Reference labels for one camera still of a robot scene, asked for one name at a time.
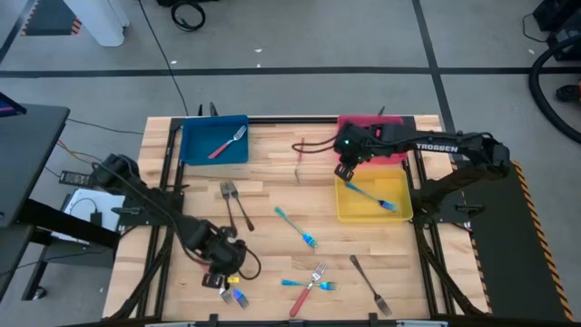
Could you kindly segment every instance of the yellow bin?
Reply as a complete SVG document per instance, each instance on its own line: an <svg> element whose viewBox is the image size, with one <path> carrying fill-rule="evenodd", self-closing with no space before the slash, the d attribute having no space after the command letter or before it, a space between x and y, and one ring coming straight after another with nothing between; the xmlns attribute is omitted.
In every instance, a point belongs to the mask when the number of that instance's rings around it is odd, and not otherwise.
<svg viewBox="0 0 581 327"><path fill-rule="evenodd" d="M351 190L335 177L337 216L342 223L396 223L413 217L406 172L395 168L359 168L351 180L372 196L396 205L396 211L382 208L377 201Z"/></svg>

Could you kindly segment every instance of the blue bin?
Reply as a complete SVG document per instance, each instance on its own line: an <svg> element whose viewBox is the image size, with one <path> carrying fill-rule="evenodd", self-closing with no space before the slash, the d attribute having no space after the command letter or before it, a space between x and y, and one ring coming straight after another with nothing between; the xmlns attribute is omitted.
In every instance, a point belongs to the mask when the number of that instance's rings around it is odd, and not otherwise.
<svg viewBox="0 0 581 327"><path fill-rule="evenodd" d="M208 159L216 149L231 140L245 125L239 141L232 142L220 155ZM244 164L248 162L248 116L245 114L189 118L183 122L180 159L189 165Z"/></svg>

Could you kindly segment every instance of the pink bin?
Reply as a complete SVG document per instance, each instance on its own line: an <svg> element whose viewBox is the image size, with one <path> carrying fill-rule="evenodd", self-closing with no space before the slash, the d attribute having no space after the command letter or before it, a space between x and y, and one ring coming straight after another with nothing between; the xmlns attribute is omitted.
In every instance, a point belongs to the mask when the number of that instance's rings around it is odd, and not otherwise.
<svg viewBox="0 0 581 327"><path fill-rule="evenodd" d="M357 126L369 127L373 124L403 124L400 116L378 116L376 114L345 114L337 119L337 131L345 124L352 122ZM408 158L408 154L393 154L390 157L375 157L368 163L362 164L399 164Z"/></svg>

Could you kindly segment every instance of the black stand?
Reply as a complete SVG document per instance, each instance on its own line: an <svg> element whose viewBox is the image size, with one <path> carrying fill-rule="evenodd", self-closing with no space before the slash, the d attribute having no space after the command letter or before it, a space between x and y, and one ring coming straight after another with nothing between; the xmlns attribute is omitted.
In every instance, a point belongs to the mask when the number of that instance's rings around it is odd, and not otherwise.
<svg viewBox="0 0 581 327"><path fill-rule="evenodd" d="M117 249L120 237L117 233L30 199L26 200L17 221L19 224L34 228L29 242L44 246L25 287L23 301L38 300L46 295L46 290L39 284L49 262L113 266L114 251ZM53 237L51 232L65 233L76 239L87 241L90 245L63 241Z"/></svg>

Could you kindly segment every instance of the orange and black striped tape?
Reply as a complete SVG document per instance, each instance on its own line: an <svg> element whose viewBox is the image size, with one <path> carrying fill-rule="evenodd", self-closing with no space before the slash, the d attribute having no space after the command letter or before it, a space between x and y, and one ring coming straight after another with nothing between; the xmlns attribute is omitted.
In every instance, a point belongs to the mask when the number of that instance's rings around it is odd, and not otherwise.
<svg viewBox="0 0 581 327"><path fill-rule="evenodd" d="M543 252L545 253L545 258L547 259L548 269L551 271L551 276L553 277L553 282L555 282L556 292L559 294L559 298L561 304L563 305L563 310L565 312L565 316L569 321L573 321L573 313L571 312L571 307L569 306L569 302L566 300L565 290L563 290L563 284L561 283L561 279L559 278L559 274L556 270L555 262L553 261L553 255L551 251L548 249L547 239L545 238L545 233L543 232L543 227L541 226L541 222L537 216L537 208L533 204L533 200L530 196L530 191L528 190L527 180L523 175L523 169L520 166L520 163L513 161L512 164L515 166L517 170L518 180L520 181L520 187L523 189L523 195L527 199L528 210L530 211L530 216L533 219L533 224L535 225L535 229L537 230L538 240L543 248Z"/></svg>
<svg viewBox="0 0 581 327"><path fill-rule="evenodd" d="M457 170L458 166L456 163L452 162L452 169ZM464 204L466 204L466 195L464 195L464 191L461 191L462 199L464 200ZM480 263L480 259L478 257L478 250L476 248L476 241L472 237L472 233L468 233L470 236L470 240L472 241L472 251L474 252L474 258L476 259L476 267L478 269L478 275L480 276L480 283L482 284L482 292L484 293L484 298L487 301L488 312L492 313L492 307L490 306L490 298L488 297L487 292L487 284L484 282L484 272L482 271L482 263Z"/></svg>
<svg viewBox="0 0 581 327"><path fill-rule="evenodd" d="M73 27L71 27L71 35L78 35L79 32L81 31L82 24L83 23L81 23L81 21L79 20L79 17L75 17L74 22L73 22Z"/></svg>
<svg viewBox="0 0 581 327"><path fill-rule="evenodd" d="M26 18L26 23L22 29L22 31L20 32L20 35L22 36L26 36L26 27L28 27L28 24L30 23L30 20L32 19L34 12L36 11L36 7L38 6L38 1L36 1L32 7L32 9L30 9L30 14L28 14L28 18Z"/></svg>
<svg viewBox="0 0 581 327"><path fill-rule="evenodd" d="M488 312L492 313L492 307L490 306L490 298L488 297L487 284L484 282L484 272L482 271L482 264L478 257L478 250L476 249L476 241L472 238L472 251L474 251L474 258L476 259L476 266L478 268L478 275L480 276L480 283L482 283L482 291L484 292L484 299L487 301Z"/></svg>

